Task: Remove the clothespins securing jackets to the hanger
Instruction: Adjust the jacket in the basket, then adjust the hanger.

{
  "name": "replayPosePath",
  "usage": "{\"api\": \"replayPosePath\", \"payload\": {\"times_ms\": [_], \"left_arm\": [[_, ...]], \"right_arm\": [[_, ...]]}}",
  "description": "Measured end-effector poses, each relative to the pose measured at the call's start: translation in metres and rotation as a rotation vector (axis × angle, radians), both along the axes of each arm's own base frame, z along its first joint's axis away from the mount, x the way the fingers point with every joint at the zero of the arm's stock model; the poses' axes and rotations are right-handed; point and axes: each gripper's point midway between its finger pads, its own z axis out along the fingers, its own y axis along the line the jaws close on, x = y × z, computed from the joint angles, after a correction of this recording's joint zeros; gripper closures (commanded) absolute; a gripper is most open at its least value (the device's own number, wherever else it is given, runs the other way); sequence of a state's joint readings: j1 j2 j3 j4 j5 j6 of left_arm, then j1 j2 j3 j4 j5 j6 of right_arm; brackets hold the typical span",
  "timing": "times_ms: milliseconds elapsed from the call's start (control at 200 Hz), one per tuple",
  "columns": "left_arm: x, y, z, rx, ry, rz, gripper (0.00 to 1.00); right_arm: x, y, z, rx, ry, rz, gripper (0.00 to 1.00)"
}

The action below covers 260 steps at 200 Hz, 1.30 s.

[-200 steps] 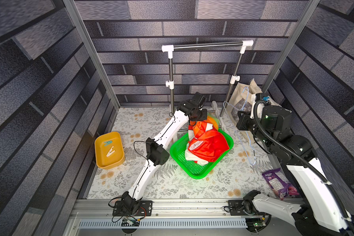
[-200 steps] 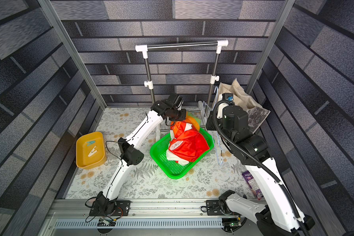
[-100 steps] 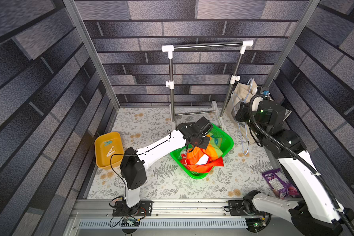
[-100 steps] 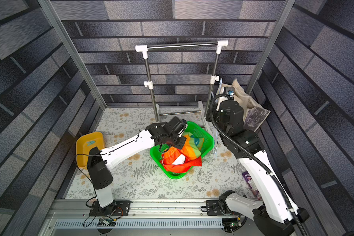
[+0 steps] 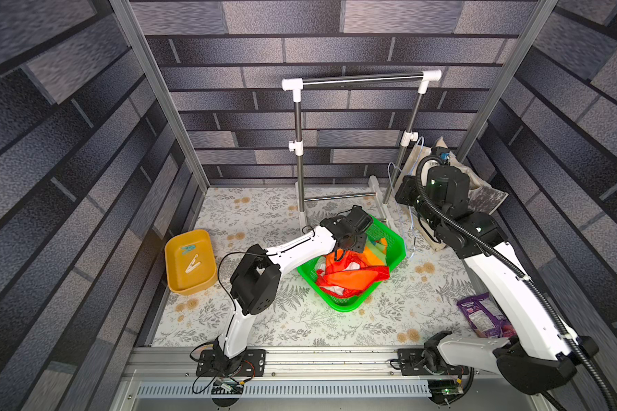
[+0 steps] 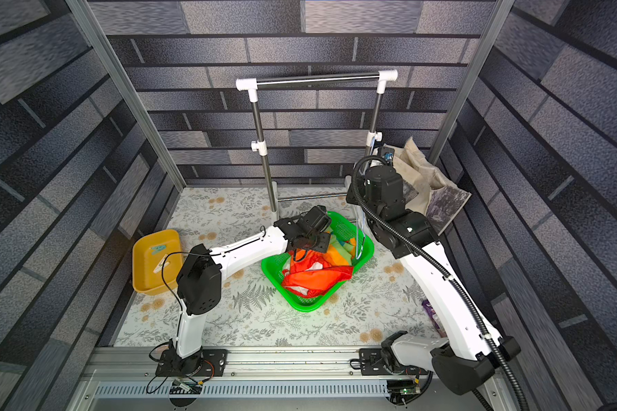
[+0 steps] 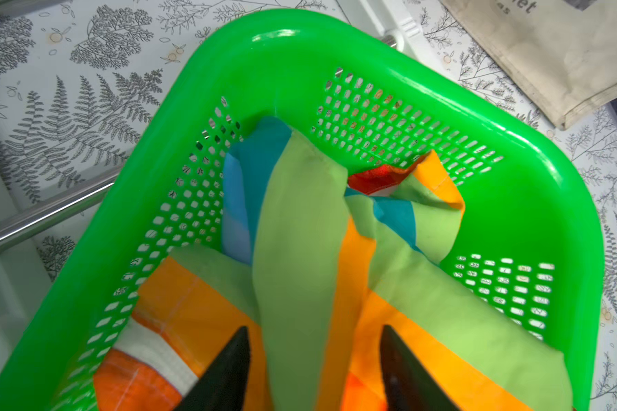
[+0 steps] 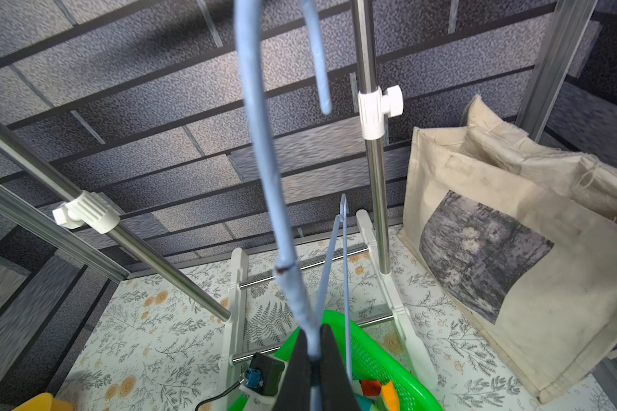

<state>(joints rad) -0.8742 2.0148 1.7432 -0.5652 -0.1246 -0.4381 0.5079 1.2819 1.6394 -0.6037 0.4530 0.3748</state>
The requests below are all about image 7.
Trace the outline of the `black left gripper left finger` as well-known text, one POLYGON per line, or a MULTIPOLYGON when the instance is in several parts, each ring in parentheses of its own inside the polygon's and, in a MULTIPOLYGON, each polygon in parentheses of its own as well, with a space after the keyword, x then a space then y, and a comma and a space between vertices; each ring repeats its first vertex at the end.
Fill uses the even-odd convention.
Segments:
POLYGON ((250 355, 249 331, 246 326, 242 326, 236 330, 175 410, 243 410, 250 355))

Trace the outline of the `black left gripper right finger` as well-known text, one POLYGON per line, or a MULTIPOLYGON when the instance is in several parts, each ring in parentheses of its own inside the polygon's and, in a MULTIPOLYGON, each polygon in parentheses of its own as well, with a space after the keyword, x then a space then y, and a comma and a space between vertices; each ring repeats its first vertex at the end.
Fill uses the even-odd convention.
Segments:
POLYGON ((388 410, 459 410, 391 325, 380 339, 388 410))

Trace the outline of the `rainbow striped jacket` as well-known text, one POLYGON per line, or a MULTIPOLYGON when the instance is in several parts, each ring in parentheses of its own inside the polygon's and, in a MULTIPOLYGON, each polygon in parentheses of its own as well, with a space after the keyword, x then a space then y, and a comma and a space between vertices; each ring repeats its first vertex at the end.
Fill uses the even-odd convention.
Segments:
POLYGON ((177 249, 94 375, 101 410, 172 410, 238 334, 236 410, 389 410, 386 329, 461 410, 569 410, 561 352, 443 272, 465 205, 438 155, 350 175, 279 119, 226 154, 220 250, 177 249))

